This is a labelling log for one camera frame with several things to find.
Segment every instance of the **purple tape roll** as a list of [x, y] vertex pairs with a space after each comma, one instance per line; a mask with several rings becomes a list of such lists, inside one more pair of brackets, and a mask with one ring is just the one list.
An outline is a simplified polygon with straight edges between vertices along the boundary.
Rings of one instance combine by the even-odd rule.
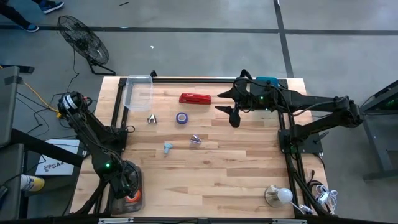
[[178, 124], [186, 124], [188, 122], [188, 115], [186, 113], [178, 113], [175, 117]]

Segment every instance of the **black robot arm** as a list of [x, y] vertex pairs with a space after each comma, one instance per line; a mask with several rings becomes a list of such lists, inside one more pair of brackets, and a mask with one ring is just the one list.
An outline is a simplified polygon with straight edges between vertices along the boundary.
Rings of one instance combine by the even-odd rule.
[[121, 159], [118, 147], [127, 130], [104, 126], [88, 110], [87, 101], [80, 93], [66, 93], [59, 100], [58, 109], [90, 153], [101, 181], [110, 183], [115, 198], [134, 195], [141, 177], [132, 162]]
[[[250, 91], [247, 91], [248, 84], [250, 84]], [[292, 116], [299, 115], [301, 112], [293, 114], [298, 110], [331, 112], [312, 123], [291, 126], [290, 142], [292, 144], [299, 144], [310, 135], [335, 126], [357, 127], [363, 120], [359, 106], [348, 96], [334, 98], [305, 96], [297, 91], [279, 88], [269, 80], [250, 80], [239, 77], [234, 81], [232, 89], [220, 93], [218, 97], [234, 100], [234, 108], [230, 106], [216, 106], [216, 108], [229, 114], [229, 123], [235, 128], [240, 124], [239, 110], [246, 113], [254, 110], [278, 110]]]

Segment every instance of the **wooden tabletop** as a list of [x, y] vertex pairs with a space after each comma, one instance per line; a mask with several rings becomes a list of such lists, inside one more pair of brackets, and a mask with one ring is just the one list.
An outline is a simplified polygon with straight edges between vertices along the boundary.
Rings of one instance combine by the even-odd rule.
[[[303, 79], [290, 78], [289, 89], [306, 94]], [[110, 125], [119, 77], [104, 77], [95, 115]], [[130, 111], [127, 125], [136, 131], [129, 134], [123, 159], [133, 161], [144, 176], [144, 208], [124, 216], [135, 217], [252, 217], [290, 218], [291, 205], [272, 208], [264, 200], [270, 185], [289, 188], [285, 158], [280, 153], [277, 113], [253, 111], [240, 113], [241, 125], [232, 128], [228, 115], [214, 106], [233, 105], [231, 99], [218, 98], [231, 84], [155, 83], [151, 111]], [[211, 105], [178, 102], [181, 93], [212, 96]], [[188, 114], [188, 123], [177, 124], [179, 112]], [[119, 112], [120, 124], [122, 109]], [[150, 114], [157, 124], [147, 124]], [[295, 117], [297, 124], [312, 121], [310, 112]], [[192, 146], [190, 138], [202, 140]], [[164, 143], [173, 148], [164, 154]], [[326, 184], [321, 162], [303, 154], [305, 173], [315, 170], [315, 178]], [[98, 185], [91, 160], [81, 167], [71, 212], [86, 202]], [[302, 200], [301, 190], [297, 191]]]

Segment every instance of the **gray floor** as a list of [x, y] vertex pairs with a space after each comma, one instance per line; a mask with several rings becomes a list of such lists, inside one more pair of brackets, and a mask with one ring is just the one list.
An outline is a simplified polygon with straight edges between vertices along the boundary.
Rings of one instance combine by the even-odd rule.
[[[69, 0], [63, 11], [43, 15], [32, 2], [10, 4], [38, 25], [53, 26], [58, 16], [75, 16], [89, 26], [196, 27], [276, 29], [272, 0]], [[398, 2], [394, 0], [280, 0], [286, 29], [398, 30]], [[10, 22], [0, 17], [0, 24]], [[108, 66], [120, 75], [233, 77], [242, 68], [254, 76], [286, 77], [279, 34], [206, 34], [156, 32], [97, 32], [110, 53]], [[304, 78], [311, 95], [349, 95], [362, 103], [369, 95], [397, 78], [398, 35], [288, 35], [294, 77]], [[31, 65], [34, 74], [24, 75], [46, 100], [65, 92], [73, 72], [73, 50], [54, 31], [28, 34], [0, 30], [0, 62]], [[97, 98], [101, 76], [90, 73], [76, 55], [80, 76], [72, 90]], [[19, 92], [35, 96], [25, 87]], [[26, 101], [33, 109], [40, 108]], [[51, 112], [43, 112], [50, 131], [39, 138], [68, 136]], [[28, 131], [35, 126], [33, 112], [18, 103], [14, 127]], [[38, 135], [45, 128], [35, 130]], [[336, 212], [341, 217], [398, 222], [398, 180], [365, 183], [364, 174], [378, 171], [362, 126], [335, 128], [323, 139], [326, 174], [331, 189], [339, 192]], [[71, 188], [30, 202], [30, 216], [59, 215]]]

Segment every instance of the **clear plastic container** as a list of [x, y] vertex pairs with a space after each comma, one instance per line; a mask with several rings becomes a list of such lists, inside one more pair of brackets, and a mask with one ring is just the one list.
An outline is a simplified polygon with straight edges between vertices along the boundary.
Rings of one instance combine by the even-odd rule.
[[150, 75], [130, 75], [123, 93], [125, 107], [134, 111], [150, 110], [153, 87]]

